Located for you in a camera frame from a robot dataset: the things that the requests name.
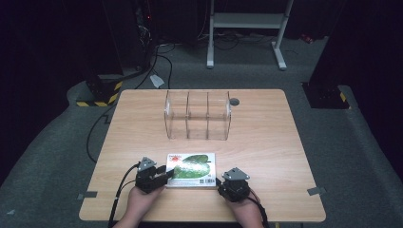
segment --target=table top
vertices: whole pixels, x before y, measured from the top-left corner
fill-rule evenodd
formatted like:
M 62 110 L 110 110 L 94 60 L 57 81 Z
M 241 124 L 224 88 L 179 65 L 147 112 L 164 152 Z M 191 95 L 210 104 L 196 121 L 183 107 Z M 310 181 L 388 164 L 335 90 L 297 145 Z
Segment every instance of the table top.
M 164 123 L 167 90 L 124 90 L 80 211 L 83 220 L 108 220 L 125 172 L 143 157 L 157 166 L 170 153 L 216 153 L 217 176 L 238 167 L 251 178 L 269 221 L 323 221 L 326 214 L 286 96 L 279 89 L 225 89 L 240 104 L 232 106 L 227 141 L 169 140 Z M 133 170 L 126 181 L 135 180 Z M 124 188 L 115 219 L 125 212 Z M 217 190 L 165 189 L 144 221 L 235 221 Z

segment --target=human hand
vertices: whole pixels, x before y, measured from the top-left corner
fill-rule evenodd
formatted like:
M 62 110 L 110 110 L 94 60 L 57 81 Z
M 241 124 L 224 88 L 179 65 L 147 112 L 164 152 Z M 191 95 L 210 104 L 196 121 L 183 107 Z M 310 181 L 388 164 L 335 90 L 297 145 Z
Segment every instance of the human hand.
M 140 188 L 133 187 L 128 195 L 125 214 L 114 228 L 137 227 L 164 188 L 163 186 L 146 194 Z
M 251 190 L 249 198 L 259 201 Z M 258 206 L 249 199 L 244 199 L 238 202 L 232 202 L 228 199 L 225 200 L 226 204 L 231 208 L 235 219 L 243 228 L 262 228 L 261 213 Z

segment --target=book cover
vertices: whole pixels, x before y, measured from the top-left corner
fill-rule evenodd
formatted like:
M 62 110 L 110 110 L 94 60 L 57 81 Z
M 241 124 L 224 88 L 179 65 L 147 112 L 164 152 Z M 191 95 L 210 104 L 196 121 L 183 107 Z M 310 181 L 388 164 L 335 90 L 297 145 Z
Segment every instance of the book cover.
M 166 187 L 215 187 L 216 155 L 214 153 L 168 154 L 166 171 L 174 176 Z

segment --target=gray floor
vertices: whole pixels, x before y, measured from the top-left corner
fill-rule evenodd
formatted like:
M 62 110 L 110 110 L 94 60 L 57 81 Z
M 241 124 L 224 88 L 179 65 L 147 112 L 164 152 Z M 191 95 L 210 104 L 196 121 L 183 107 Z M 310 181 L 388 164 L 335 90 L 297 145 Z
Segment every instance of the gray floor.
M 312 109 L 301 82 L 307 82 L 326 40 L 311 45 L 285 39 L 281 49 L 288 69 L 279 71 L 269 42 L 216 48 L 214 69 L 205 67 L 205 47 L 176 46 L 161 53 L 173 65 L 171 88 L 280 88 L 285 91 L 327 214 L 304 227 L 403 227 L 403 186 L 379 149 L 352 91 L 340 89 L 351 105 L 346 110 Z M 221 48 L 234 43 L 217 42 Z M 160 52 L 172 46 L 161 47 Z M 167 88 L 169 63 L 155 67 Z M 125 81 L 136 87 L 143 76 Z M 86 137 L 106 107 L 78 107 L 84 83 L 67 94 L 70 107 L 30 144 L 0 189 L 0 227 L 106 227 L 105 221 L 82 221 L 78 214 L 95 164 L 86 154 Z M 155 88 L 147 79 L 139 89 Z M 108 124 L 100 121 L 89 141 L 97 158 Z M 144 224 L 144 227 L 200 227 L 201 224 Z M 204 224 L 204 227 L 230 224 Z M 281 227 L 299 227 L 282 223 Z

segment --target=transparent divider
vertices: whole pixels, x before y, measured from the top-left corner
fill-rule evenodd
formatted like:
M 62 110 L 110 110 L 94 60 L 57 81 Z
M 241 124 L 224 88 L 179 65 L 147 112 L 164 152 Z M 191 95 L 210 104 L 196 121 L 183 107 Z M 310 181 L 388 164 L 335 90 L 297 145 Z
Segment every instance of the transparent divider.
M 169 91 L 165 101 L 170 140 L 228 139 L 231 105 L 228 91 Z

